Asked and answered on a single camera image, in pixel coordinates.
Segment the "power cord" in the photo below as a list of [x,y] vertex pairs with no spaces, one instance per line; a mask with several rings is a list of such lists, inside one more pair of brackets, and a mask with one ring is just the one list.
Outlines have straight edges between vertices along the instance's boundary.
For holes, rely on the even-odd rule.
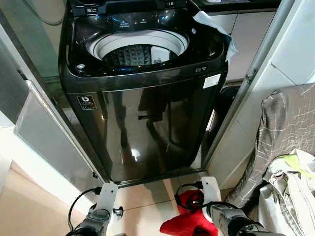
[[44,22],[45,24],[48,24],[50,26],[58,26],[63,22],[63,17],[56,21],[56,22],[50,22],[50,21],[46,21],[44,18],[42,18],[36,11],[34,8],[32,8],[32,6],[29,4],[29,2],[27,0],[22,0],[22,2],[26,5],[26,7],[34,14],[34,16],[36,16],[40,21]]
[[71,223],[71,213],[72,213],[72,209],[75,205],[75,203],[79,200],[79,198],[81,198],[83,195],[89,193],[89,192],[94,192],[96,195],[99,195],[100,194],[100,191],[102,190],[102,187],[96,187],[96,188],[91,188],[91,189],[88,189],[88,190],[85,190],[84,192],[82,192],[75,200],[74,202],[72,203],[71,207],[70,207],[70,210],[69,210],[69,213],[68,213],[68,226],[70,228],[70,232],[69,233],[73,233],[74,229],[73,229],[73,225]]

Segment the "robotic arm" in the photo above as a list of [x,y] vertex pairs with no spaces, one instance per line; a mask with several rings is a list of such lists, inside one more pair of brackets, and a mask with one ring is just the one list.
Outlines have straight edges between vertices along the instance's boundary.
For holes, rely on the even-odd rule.
[[[267,232],[258,222],[250,220],[241,209],[221,202],[220,190],[214,177],[202,177],[201,181],[189,185],[203,189],[204,201],[199,208],[202,209],[204,217],[213,222],[225,236],[284,236]],[[107,226],[114,216],[118,219],[123,216],[122,207],[113,209],[117,190],[118,186],[113,183],[104,184],[97,204],[90,208],[83,222],[66,236],[105,235]]]

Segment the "black wire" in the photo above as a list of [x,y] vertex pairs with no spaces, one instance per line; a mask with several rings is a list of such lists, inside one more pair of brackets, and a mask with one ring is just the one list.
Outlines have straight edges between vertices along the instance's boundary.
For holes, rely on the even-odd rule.
[[46,21],[44,18],[42,18],[35,10],[34,8],[32,8],[32,6],[26,1],[26,0],[22,0],[22,2],[26,5],[26,7],[34,14],[34,16],[36,16],[39,20],[41,20],[42,22],[44,22],[45,24],[48,24],[50,26],[58,26],[63,22],[63,17],[61,17],[60,20],[56,21],[56,22],[50,22],[50,21]]
[[69,213],[68,213],[68,226],[70,227],[70,232],[73,232],[73,225],[71,224],[71,213],[72,213],[72,209],[75,205],[75,203],[79,200],[79,198],[81,198],[84,194],[88,193],[88,192],[95,192],[97,188],[91,188],[91,189],[88,189],[88,190],[85,190],[84,192],[82,192],[75,200],[74,202],[72,203],[71,207],[70,207],[70,210],[69,210]]

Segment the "white wall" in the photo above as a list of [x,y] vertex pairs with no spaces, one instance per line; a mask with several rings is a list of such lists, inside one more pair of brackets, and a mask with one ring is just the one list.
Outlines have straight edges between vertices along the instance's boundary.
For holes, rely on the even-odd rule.
[[211,158],[208,172],[220,189],[234,187],[253,149],[261,101],[274,90],[314,82],[315,1],[296,0]]

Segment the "washing machine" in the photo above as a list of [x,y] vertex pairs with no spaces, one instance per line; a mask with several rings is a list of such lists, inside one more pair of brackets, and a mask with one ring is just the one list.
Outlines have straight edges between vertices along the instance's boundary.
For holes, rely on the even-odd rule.
[[196,157],[228,45],[192,16],[182,0],[67,4],[62,88],[114,182],[180,174]]

